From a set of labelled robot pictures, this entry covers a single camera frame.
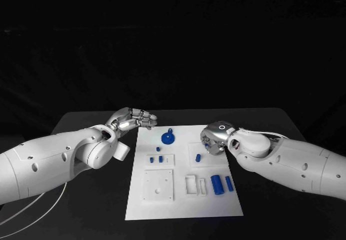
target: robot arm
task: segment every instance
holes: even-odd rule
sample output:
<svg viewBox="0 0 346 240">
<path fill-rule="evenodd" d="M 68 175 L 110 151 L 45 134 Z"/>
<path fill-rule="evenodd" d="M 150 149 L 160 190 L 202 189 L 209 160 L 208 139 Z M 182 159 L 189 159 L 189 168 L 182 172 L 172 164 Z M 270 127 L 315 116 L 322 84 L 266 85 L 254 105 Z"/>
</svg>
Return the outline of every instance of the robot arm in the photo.
<svg viewBox="0 0 346 240">
<path fill-rule="evenodd" d="M 130 148 L 118 138 L 136 127 L 152 129 L 156 119 L 126 107 L 105 125 L 36 138 L 2 153 L 0 205 L 52 190 L 113 157 L 123 161 Z"/>
<path fill-rule="evenodd" d="M 268 180 L 346 200 L 346 157 L 325 148 L 284 136 L 270 139 L 222 121 L 206 126 L 201 140 L 214 155 L 222 154 L 227 146 L 242 168 Z"/>
</svg>

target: black background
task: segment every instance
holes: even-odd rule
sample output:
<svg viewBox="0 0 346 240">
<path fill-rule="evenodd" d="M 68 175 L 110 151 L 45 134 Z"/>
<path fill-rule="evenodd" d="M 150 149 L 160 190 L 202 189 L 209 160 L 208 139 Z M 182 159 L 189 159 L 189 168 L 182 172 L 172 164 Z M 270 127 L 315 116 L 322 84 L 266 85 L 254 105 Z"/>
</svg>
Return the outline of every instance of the black background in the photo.
<svg viewBox="0 0 346 240">
<path fill-rule="evenodd" d="M 0 133 L 49 135 L 78 111 L 277 107 L 346 155 L 345 6 L 0 3 Z"/>
</svg>

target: blue object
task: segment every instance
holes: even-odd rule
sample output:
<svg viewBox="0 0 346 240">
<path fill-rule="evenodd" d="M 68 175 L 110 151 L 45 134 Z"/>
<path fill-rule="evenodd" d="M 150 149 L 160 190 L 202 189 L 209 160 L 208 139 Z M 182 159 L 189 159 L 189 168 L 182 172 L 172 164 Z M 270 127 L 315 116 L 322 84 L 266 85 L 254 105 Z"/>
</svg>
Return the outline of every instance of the blue object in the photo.
<svg viewBox="0 0 346 240">
<path fill-rule="evenodd" d="M 211 176 L 211 183 L 212 183 L 215 195 L 224 194 L 225 191 L 224 191 L 222 179 L 219 175 Z"/>
<path fill-rule="evenodd" d="M 196 162 L 201 162 L 201 154 L 196 155 Z"/>
<path fill-rule="evenodd" d="M 172 128 L 167 129 L 167 132 L 162 135 L 160 140 L 167 145 L 175 142 L 175 135 L 173 135 Z"/>
<path fill-rule="evenodd" d="M 228 185 L 228 190 L 229 190 L 229 192 L 232 192 L 234 191 L 234 186 L 232 186 L 232 183 L 231 183 L 229 176 L 225 177 L 225 181 L 227 181 L 227 185 Z"/>
</svg>

